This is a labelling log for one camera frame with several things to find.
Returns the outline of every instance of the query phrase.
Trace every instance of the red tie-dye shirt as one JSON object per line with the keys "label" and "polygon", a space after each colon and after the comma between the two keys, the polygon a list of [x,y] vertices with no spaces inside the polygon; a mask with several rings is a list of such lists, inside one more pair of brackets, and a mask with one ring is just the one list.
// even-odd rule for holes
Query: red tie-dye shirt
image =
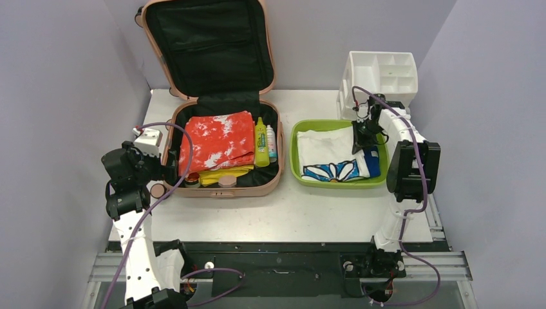
{"label": "red tie-dye shirt", "polygon": [[[193,142],[189,173],[254,164],[254,121],[248,111],[212,117],[191,117],[185,127]],[[187,165],[189,142],[182,140],[178,174]]]}

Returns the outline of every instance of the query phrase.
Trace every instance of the white table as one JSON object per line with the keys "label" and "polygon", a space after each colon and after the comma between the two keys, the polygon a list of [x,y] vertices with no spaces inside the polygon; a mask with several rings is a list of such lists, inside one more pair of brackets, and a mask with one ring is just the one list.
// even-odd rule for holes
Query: white table
{"label": "white table", "polygon": [[[182,198],[171,196],[153,211],[154,241],[367,242],[381,225],[388,204],[386,186],[331,190],[300,185],[290,172],[288,145],[294,124],[304,119],[335,119],[337,91],[273,90],[284,125],[287,160],[277,188],[260,198]],[[144,123],[169,120],[183,102],[167,90],[154,90]],[[167,130],[159,127],[166,136]],[[110,241],[119,241],[115,230]],[[424,213],[411,220],[408,242],[432,241]]]}

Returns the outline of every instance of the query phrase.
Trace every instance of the open suitcase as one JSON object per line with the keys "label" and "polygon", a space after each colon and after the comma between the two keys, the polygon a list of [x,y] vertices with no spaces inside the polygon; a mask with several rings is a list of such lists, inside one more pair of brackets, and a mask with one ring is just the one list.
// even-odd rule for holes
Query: open suitcase
{"label": "open suitcase", "polygon": [[[185,127],[193,117],[249,111],[254,122],[271,125],[278,161],[237,178],[237,185],[218,184],[176,193],[187,197],[263,196],[279,183],[285,163],[282,123],[275,106],[260,99],[273,88],[274,62],[262,0],[152,0],[135,17],[158,56],[171,93],[187,100],[172,120]],[[182,133],[169,128],[162,163],[170,188],[178,177]]]}

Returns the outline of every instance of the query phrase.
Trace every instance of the green tray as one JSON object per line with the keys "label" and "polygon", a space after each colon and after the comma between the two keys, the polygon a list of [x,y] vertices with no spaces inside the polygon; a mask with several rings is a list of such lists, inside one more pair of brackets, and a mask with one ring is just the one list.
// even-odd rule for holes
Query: green tray
{"label": "green tray", "polygon": [[[353,182],[314,182],[312,180],[302,179],[302,177],[300,176],[299,156],[297,153],[297,133],[309,130],[332,131],[350,126],[351,122],[349,120],[304,120],[296,123],[296,125],[292,129],[292,138],[290,141],[290,169],[292,170],[292,174],[294,175],[294,177],[296,177],[296,179],[302,185],[326,189],[370,189],[385,183],[389,166],[389,156],[385,145],[377,146],[377,148],[379,149],[379,170],[381,171],[381,175],[379,177],[355,180]],[[383,136],[381,134],[377,135],[377,140],[381,143],[384,142]]]}

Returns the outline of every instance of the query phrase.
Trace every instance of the white desk organizer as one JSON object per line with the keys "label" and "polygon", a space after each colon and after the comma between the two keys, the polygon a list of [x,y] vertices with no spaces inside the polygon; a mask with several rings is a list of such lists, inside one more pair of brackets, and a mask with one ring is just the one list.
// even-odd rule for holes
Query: white desk organizer
{"label": "white desk organizer", "polygon": [[[417,67],[411,53],[351,51],[337,96],[337,116],[355,120],[352,86],[360,86],[372,93],[382,93],[389,101],[400,101],[408,107],[417,93]],[[359,103],[368,95],[355,91]]]}

